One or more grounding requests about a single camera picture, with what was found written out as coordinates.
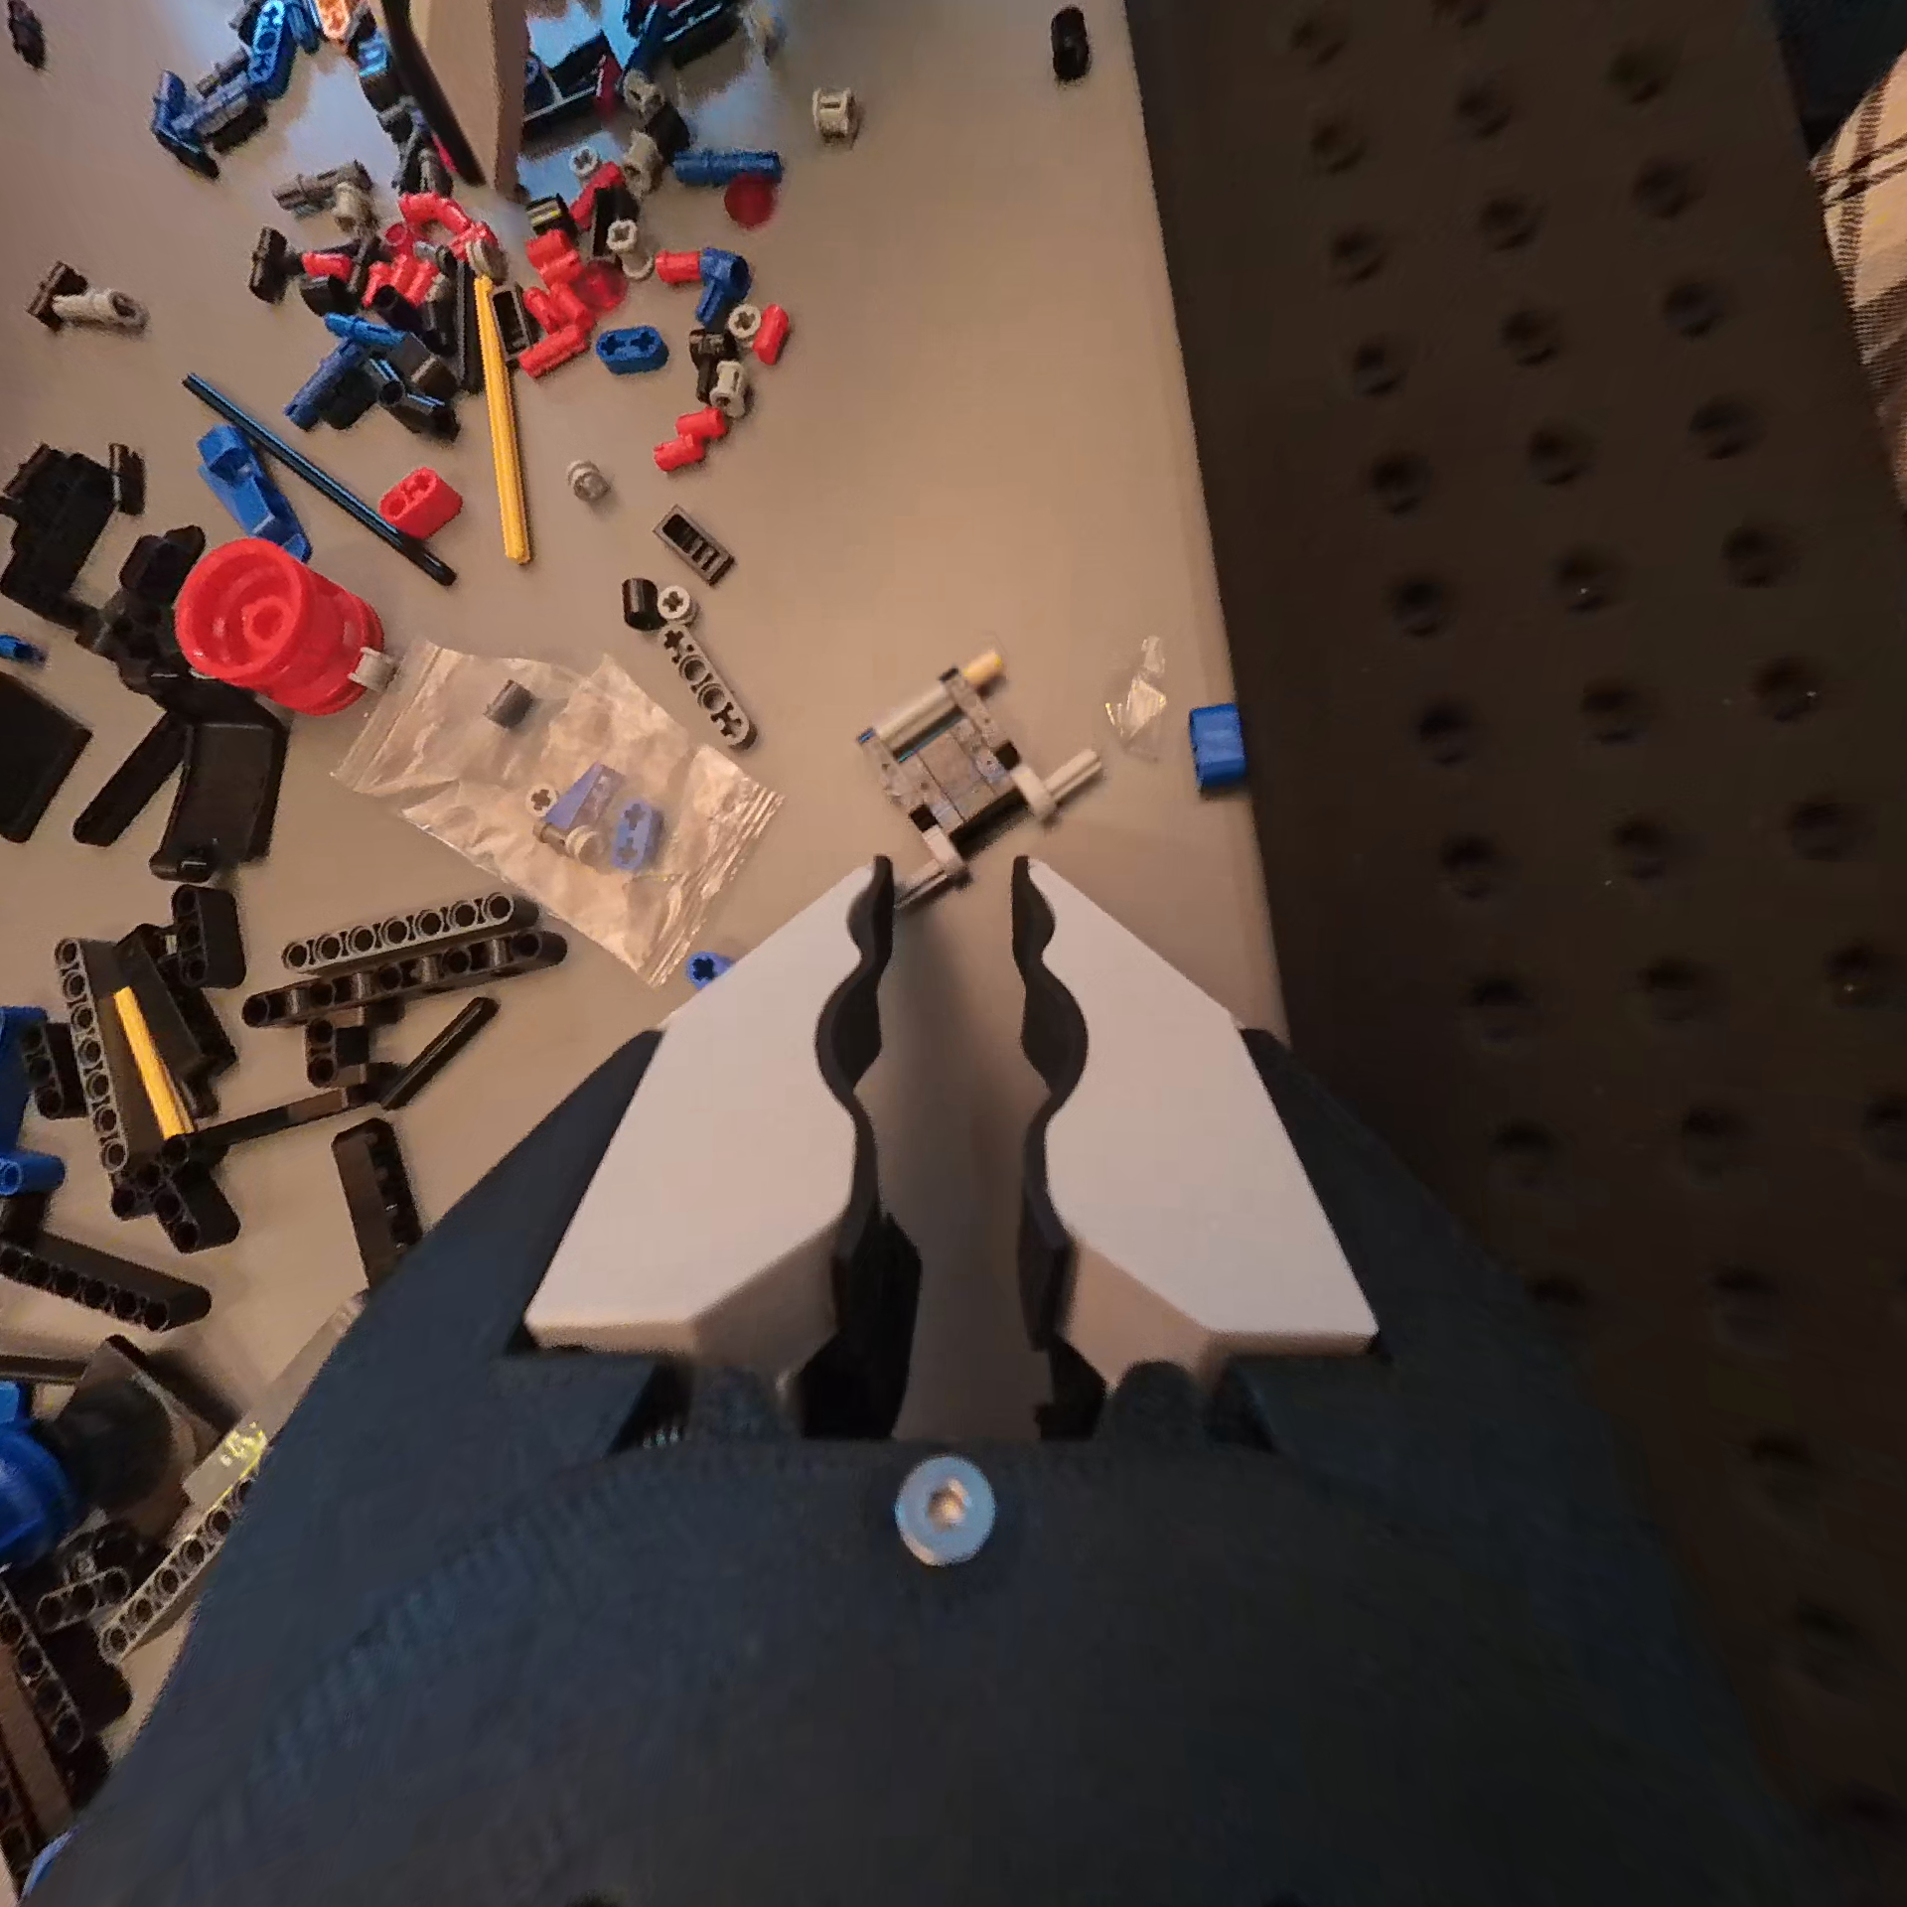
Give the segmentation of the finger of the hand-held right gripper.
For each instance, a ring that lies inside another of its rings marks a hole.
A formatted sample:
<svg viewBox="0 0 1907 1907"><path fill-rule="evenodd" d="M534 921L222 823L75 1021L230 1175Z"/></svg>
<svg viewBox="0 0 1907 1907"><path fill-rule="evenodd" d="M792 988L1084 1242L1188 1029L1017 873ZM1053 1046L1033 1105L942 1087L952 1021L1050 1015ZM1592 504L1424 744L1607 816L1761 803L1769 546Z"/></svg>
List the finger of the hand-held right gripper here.
<svg viewBox="0 0 1907 1907"><path fill-rule="evenodd" d="M450 171L512 199L525 117L530 4L382 1L380 30Z"/></svg>

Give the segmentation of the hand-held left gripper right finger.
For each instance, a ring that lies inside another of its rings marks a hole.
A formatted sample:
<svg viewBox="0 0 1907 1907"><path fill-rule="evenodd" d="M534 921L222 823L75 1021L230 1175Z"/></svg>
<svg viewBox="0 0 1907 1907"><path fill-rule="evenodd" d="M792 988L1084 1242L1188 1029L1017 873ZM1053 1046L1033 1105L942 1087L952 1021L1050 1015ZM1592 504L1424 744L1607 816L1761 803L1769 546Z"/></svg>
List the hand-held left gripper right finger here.
<svg viewBox="0 0 1907 1907"><path fill-rule="evenodd" d="M1238 1360L1348 1357L1376 1313L1257 1064L1255 1030L1045 861L1011 877L1023 1143L1017 1290L1084 1439L1133 1372L1212 1394Z"/></svg>

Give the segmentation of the black and grey brick assembly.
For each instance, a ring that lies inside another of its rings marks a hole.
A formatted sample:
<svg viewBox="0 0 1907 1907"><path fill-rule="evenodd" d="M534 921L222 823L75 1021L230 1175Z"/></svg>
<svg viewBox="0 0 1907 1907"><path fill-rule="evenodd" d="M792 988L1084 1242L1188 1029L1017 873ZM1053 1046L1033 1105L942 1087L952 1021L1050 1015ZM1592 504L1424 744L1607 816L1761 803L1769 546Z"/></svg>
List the black and grey brick assembly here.
<svg viewBox="0 0 1907 1907"><path fill-rule="evenodd" d="M857 747L924 847L924 863L894 879L899 913L962 890L976 853L1023 819L1053 827L1103 771L1097 748L1041 771L992 708L992 692L952 664L919 695L857 736Z"/></svg>

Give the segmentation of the dark grey thin liftarm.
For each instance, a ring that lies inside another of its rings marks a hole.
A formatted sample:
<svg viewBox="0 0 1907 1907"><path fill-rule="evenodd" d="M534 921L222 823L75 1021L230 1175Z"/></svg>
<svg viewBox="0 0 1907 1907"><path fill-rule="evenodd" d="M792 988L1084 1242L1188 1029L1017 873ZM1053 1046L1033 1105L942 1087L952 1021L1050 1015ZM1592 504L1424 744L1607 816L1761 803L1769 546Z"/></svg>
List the dark grey thin liftarm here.
<svg viewBox="0 0 1907 1907"><path fill-rule="evenodd" d="M657 634L657 639L723 744L730 752L749 752L757 744L757 725L714 663L710 653L700 642L692 626L666 624Z"/></svg>

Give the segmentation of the grey desk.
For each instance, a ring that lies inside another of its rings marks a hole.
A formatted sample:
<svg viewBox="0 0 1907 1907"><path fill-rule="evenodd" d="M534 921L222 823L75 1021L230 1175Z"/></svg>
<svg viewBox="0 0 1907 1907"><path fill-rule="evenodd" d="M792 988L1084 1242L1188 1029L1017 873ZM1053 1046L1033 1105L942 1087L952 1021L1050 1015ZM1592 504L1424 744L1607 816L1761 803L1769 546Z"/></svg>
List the grey desk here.
<svg viewBox="0 0 1907 1907"><path fill-rule="evenodd" d="M320 356L319 323L296 292L272 314L227 277L252 246L269 184L302 164L390 156L341 54L299 59L309 79L272 106L272 131L222 158L227 184L189 182L143 131L148 65L190 63L227 48L232 4L38 4L58 13L52 76L5 54L5 184L29 186L5 213L5 306L41 263L97 252L95 278L136 278L158 343L104 343L75 326L55 343L26 317L5 320L5 475L36 441L104 451L127 438L148 456L153 522L116 518L86 572L111 583L124 545L175 520L217 518L190 441L212 416L178 376L210 382L297 438L280 401ZM662 582L672 559L649 522L677 492L740 552L740 582L708 595L700 636L763 739L742 767L785 801L767 843L717 902L714 944L748 952L844 873L858 848L917 853L852 731L899 688L919 685L957 652L1002 646L1009 726L1045 767L1075 744L1108 747L1107 779L1075 801L1058 844L1062 872L1135 928L1195 982L1286 1030L1278 967L1248 799L1198 796L1186 765L1179 696L1231 692L1208 511L1186 398L1173 302L1128 30L1117 4L1087 4L1092 72L1060 85L1046 72L1051 4L788 4L796 51L780 63L730 48L706 60L715 142L781 144L798 179L781 186L767 263L769 298L796 306L781 370L757 372L740 451L715 450L710 478L663 478L649 441L684 403L662 391L677 372L615 378L563 370L517 393L530 441L536 561L498 553L484 401L469 399L463 448L441 456L394 421L305 445L376 494L400 468L439 460L469 504L444 535L463 583L444 592L364 532L309 496L319 567L386 616L394 646L430 636L452 650L525 653L586 672L615 652L684 726L708 737L672 668L618 620L624 572ZM807 131L811 81L873 90L864 156L834 156ZM609 496L584 507L566 486L595 460ZM71 809L104 779L158 713L103 660L5 604L5 626L52 637L47 690L97 739L35 844L5 847L5 981L13 996L52 978L64 931L162 918L148 877L160 823L136 821L113 848L72 844ZM1101 688L1143 636L1169 637L1177 696L1164 767L1113 744ZM296 928L395 915L495 887L481 869L400 821L382 801L348 795L329 773L364 710L297 722L271 857L245 869L242 910L252 982L285 981L280 942ZM1009 954L1005 861L983 853L967 897L907 913L881 991L885 1055L873 1099L891 1205L926 1252L924 1344L901 1428L1028 1431L1043 1366L1024 1351L1013 1278L1017 1147L1038 1086L1017 1048L1019 977ZM652 990L568 928L568 965L486 986L502 1016L407 1112L398 1133L427 1222L525 1138L624 1038L662 1019L687 982ZM106 1179L84 1121L35 1130L72 1154L55 1231L213 1284L205 1326L185 1344L187 1376L278 1376L292 1351L348 1290L364 1296L329 1142L355 1112L242 1147L222 1179L245 1219L237 1247L168 1257L151 1222L106 1214Z"/></svg>

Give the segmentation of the black short axle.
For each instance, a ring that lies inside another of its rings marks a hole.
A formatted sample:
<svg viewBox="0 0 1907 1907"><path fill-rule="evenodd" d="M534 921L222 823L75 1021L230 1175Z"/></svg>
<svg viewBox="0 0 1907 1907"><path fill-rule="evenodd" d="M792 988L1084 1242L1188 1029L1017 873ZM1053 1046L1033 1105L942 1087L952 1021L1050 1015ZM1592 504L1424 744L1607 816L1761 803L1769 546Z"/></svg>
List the black short axle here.
<svg viewBox="0 0 1907 1907"><path fill-rule="evenodd" d="M481 994L465 1004L382 1090L377 1103L394 1112L419 1101L495 1021L498 999Z"/></svg>

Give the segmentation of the black rectangular panel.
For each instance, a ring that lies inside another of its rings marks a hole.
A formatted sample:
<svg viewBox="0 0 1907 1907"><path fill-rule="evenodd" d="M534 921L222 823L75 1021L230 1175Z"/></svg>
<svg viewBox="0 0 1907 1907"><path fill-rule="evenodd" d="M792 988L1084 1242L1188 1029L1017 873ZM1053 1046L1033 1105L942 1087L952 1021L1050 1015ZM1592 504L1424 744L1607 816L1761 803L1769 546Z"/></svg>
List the black rectangular panel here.
<svg viewBox="0 0 1907 1907"><path fill-rule="evenodd" d="M390 1281L425 1235L394 1123L377 1115L329 1142L366 1288Z"/></svg>

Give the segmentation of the black thin long beam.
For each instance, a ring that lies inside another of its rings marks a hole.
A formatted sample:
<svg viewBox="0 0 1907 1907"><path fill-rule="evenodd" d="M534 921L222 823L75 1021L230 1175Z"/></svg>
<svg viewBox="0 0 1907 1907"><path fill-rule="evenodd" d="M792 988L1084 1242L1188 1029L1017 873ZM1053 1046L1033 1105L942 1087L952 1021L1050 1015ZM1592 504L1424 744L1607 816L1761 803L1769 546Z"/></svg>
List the black thin long beam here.
<svg viewBox="0 0 1907 1907"><path fill-rule="evenodd" d="M179 1135L175 1148L196 1157L222 1157L251 1142L287 1135L358 1109L371 1099L373 1091L366 1086L319 1090L269 1109L237 1115L190 1135Z"/></svg>

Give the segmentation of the black long axle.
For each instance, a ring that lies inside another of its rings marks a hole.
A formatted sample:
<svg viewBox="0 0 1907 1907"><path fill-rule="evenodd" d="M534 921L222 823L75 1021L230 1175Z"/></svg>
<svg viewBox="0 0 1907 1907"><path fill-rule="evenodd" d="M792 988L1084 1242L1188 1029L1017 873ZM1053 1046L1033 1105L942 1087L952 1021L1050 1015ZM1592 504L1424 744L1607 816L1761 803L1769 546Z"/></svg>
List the black long axle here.
<svg viewBox="0 0 1907 1907"><path fill-rule="evenodd" d="M269 429L263 419L252 418L251 411L245 411L245 406L242 406L237 399L227 398L222 391L212 385L203 374L189 372L181 378L181 391L190 394L198 403L203 403L210 412L230 424L234 431L239 431L242 438L245 438L260 456L278 463L305 488L323 496L337 511L346 513L349 522L355 522L369 535L380 540L408 567L425 574L432 583L441 587L454 587L460 583L460 572L436 553L430 540L386 522L377 513L376 504L366 502L356 491L348 488L328 468L312 460L305 451L299 451L297 445Z"/></svg>

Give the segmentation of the black and grey pin connector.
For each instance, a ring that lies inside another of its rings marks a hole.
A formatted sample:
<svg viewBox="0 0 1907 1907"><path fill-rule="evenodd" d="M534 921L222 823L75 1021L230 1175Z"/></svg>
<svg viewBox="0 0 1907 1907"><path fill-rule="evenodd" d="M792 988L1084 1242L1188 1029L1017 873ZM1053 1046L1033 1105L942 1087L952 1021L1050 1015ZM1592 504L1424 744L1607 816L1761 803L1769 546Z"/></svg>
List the black and grey pin connector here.
<svg viewBox="0 0 1907 1907"><path fill-rule="evenodd" d="M64 261L55 261L41 274L28 314L50 332L91 326L136 335L151 323L151 311L141 300L130 292L95 288L79 270Z"/></svg>

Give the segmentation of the blue wedge panel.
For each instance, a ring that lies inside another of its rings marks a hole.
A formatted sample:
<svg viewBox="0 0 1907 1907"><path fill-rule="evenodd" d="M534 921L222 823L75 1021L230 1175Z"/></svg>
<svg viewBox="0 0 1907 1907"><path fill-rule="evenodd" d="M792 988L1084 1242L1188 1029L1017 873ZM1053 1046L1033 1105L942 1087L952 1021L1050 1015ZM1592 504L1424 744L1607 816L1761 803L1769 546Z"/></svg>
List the blue wedge panel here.
<svg viewBox="0 0 1907 1907"><path fill-rule="evenodd" d="M242 535L274 545L309 563L313 545L255 442L230 421L198 441L198 477L227 511Z"/></svg>

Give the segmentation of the clear plastic scrap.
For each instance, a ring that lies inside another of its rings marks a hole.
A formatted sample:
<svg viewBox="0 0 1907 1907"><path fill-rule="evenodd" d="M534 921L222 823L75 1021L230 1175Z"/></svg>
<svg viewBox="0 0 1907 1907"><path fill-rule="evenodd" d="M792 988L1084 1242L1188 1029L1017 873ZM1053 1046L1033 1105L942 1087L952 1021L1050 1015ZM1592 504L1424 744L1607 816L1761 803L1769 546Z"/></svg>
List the clear plastic scrap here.
<svg viewBox="0 0 1907 1907"><path fill-rule="evenodd" d="M1172 710L1167 660L1162 637L1145 636L1107 688L1103 714L1113 739L1141 761L1159 761L1162 753Z"/></svg>

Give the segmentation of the yellow axle rod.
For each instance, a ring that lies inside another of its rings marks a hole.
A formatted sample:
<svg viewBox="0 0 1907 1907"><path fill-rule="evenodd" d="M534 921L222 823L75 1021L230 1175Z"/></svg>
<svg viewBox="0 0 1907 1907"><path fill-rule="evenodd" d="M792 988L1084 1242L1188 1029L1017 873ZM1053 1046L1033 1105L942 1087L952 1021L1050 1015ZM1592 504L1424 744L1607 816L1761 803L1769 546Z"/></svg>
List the yellow axle rod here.
<svg viewBox="0 0 1907 1907"><path fill-rule="evenodd" d="M124 1029L138 1086L146 1093L158 1133L163 1140L190 1138L198 1129L185 1105L179 1087L163 1062L153 1026L130 986L116 988L111 1007Z"/></svg>

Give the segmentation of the black connector block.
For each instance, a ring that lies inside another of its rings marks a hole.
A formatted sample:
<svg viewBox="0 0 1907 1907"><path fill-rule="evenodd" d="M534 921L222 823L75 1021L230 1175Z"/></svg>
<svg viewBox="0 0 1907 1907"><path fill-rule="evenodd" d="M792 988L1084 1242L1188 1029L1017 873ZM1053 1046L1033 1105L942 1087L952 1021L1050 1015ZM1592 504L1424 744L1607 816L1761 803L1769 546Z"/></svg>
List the black connector block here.
<svg viewBox="0 0 1907 1907"><path fill-rule="evenodd" d="M134 540L109 602L83 613L79 646L106 660L127 690L162 706L196 681L175 636L175 606L205 552L200 524L146 534Z"/></svg>

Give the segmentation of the black flat liftarm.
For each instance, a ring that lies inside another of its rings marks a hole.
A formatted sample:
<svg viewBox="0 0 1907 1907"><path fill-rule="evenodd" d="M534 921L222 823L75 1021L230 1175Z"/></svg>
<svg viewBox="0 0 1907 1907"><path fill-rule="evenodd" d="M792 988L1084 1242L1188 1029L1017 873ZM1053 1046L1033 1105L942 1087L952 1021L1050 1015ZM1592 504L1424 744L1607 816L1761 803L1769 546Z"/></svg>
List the black flat liftarm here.
<svg viewBox="0 0 1907 1907"><path fill-rule="evenodd" d="M120 767L106 776L103 789L79 811L71 827L71 839L94 848L120 843L160 789L181 770L189 732L190 725L185 718L170 710L160 714Z"/></svg>

